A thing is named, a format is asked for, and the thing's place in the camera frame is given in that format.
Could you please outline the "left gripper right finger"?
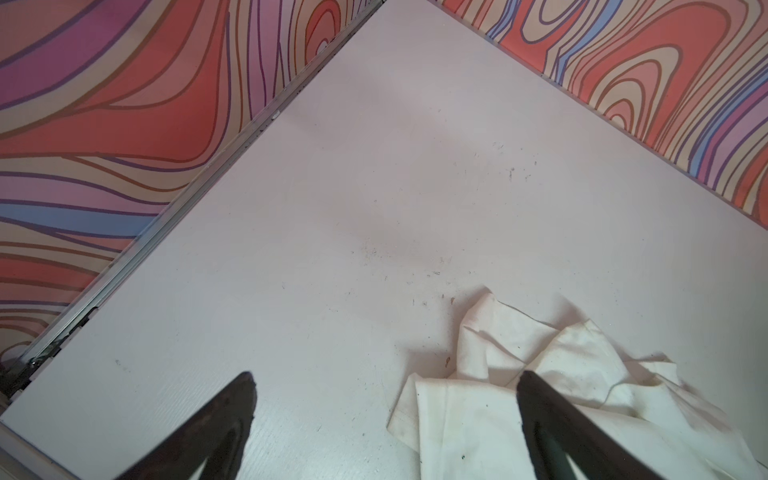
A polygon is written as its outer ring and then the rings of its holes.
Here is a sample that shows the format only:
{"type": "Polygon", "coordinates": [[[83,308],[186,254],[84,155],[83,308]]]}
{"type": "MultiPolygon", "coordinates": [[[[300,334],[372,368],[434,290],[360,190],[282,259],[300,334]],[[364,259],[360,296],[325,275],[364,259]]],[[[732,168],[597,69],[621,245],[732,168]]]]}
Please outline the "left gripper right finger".
{"type": "Polygon", "coordinates": [[[517,385],[522,431],[538,479],[657,479],[541,377],[524,371],[517,385]]]}

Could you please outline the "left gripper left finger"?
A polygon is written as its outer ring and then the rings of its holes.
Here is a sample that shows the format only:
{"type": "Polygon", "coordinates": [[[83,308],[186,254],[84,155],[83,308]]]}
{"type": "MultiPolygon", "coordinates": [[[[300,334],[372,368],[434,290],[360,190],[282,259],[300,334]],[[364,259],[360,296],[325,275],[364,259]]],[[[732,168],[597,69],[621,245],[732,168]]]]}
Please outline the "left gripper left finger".
{"type": "Polygon", "coordinates": [[[257,405],[253,375],[242,372],[119,477],[234,479],[257,405]]]}

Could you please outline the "white t shirt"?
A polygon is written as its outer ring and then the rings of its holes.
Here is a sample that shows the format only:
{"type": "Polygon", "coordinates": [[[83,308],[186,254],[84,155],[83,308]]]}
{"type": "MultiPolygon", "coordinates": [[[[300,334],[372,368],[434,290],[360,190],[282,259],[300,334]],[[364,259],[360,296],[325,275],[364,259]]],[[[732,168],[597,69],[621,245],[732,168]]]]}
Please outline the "white t shirt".
{"type": "Polygon", "coordinates": [[[389,432],[425,479],[530,479],[517,386],[537,374],[629,454],[666,479],[759,479],[741,432],[671,360],[622,356],[592,321],[553,327],[484,294],[459,328],[455,372],[411,375],[389,432]]]}

